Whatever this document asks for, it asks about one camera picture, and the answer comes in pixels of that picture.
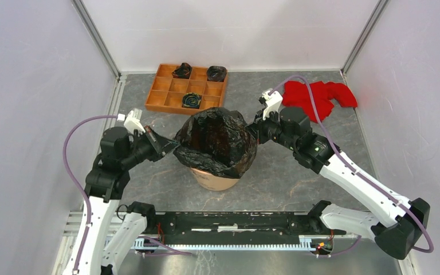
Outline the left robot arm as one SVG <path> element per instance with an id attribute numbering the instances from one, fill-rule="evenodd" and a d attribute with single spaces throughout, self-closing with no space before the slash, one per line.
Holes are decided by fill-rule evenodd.
<path id="1" fill-rule="evenodd" d="M 134 202 L 110 241 L 112 218 L 130 181 L 129 171 L 146 160 L 157 162 L 179 143 L 157 134 L 149 126 L 140 133 L 112 127 L 103 133 L 101 152 L 85 178 L 85 207 L 79 235 L 64 274 L 117 274 L 141 233 L 156 229 L 154 205 Z"/>

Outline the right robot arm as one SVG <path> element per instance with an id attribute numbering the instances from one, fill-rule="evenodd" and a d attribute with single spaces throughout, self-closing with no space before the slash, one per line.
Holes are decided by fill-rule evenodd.
<path id="1" fill-rule="evenodd" d="M 422 198 L 410 200 L 366 173 L 327 137 L 313 132 L 301 108 L 258 111 L 247 128 L 259 144 L 271 140 L 291 150 L 301 166 L 337 184 L 368 209 L 363 212 L 320 201 L 309 212 L 312 232 L 322 234 L 332 229 L 354 233 L 374 241 L 397 260 L 417 250 L 420 237 L 427 236 L 430 205 Z"/>

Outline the black plastic trash bag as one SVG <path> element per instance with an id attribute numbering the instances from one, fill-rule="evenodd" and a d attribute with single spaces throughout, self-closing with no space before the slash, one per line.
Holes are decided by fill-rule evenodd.
<path id="1" fill-rule="evenodd" d="M 251 167 L 257 141 L 238 111 L 212 107 L 190 116 L 176 133 L 178 161 L 221 178 L 239 179 Z"/>

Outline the orange plastic trash bin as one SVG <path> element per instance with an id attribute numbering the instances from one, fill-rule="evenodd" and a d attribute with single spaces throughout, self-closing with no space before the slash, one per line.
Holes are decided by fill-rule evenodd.
<path id="1" fill-rule="evenodd" d="M 196 168 L 191 168 L 190 170 L 198 184 L 210 191 L 227 190 L 233 187 L 239 181 L 239 179 L 222 178 L 220 176 L 215 176 Z"/>

